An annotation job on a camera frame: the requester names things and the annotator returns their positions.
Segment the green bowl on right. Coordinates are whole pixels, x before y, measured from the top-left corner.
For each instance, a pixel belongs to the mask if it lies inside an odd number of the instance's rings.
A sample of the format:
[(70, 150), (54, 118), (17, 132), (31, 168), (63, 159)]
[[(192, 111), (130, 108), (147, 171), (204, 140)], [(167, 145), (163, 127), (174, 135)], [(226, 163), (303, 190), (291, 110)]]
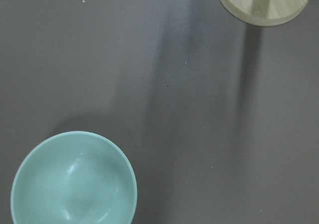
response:
[(14, 177), (15, 224), (130, 224), (137, 181), (124, 152), (87, 131), (54, 135), (25, 157)]

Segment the wooden mug tree stand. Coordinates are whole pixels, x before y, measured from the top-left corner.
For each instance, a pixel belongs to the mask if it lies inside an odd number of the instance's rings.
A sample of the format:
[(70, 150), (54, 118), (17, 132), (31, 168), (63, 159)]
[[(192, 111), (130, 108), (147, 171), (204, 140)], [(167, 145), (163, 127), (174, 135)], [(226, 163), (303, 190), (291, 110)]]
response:
[(291, 21), (309, 0), (220, 0), (239, 20), (257, 26), (276, 26)]

